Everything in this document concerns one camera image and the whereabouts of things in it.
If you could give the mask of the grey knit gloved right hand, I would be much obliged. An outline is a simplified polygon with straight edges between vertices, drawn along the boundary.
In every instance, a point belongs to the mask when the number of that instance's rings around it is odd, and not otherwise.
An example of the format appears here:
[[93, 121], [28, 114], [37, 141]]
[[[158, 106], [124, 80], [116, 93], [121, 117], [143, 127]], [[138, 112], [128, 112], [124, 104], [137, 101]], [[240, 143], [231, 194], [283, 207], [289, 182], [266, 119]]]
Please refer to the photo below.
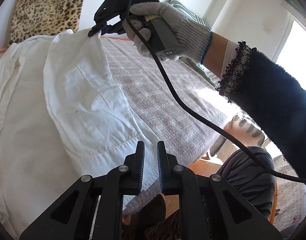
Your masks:
[[[161, 16], [171, 28], [176, 39], [184, 49], [184, 57], [188, 57], [195, 63], [203, 63], [204, 57], [212, 41], [212, 32], [209, 26], [201, 25], [180, 12], [172, 5], [164, 2], [146, 2], [134, 4], [130, 12], [137, 16], [158, 15]], [[144, 27], [138, 20], [131, 20], [133, 26], [145, 38], [150, 40], [151, 31]], [[130, 40], [133, 41], [138, 52], [146, 58], [152, 59], [152, 55], [144, 43], [137, 37], [129, 26], [127, 20], [122, 23]]]

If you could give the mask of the black sleeved right forearm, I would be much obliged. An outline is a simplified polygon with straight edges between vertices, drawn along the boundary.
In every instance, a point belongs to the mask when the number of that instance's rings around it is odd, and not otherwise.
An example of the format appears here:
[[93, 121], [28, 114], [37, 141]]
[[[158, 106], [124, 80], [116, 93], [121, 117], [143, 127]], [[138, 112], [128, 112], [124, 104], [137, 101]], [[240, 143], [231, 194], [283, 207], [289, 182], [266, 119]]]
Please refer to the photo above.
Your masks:
[[210, 33], [202, 62], [220, 77], [219, 94], [254, 119], [300, 178], [306, 178], [306, 91], [246, 42]]

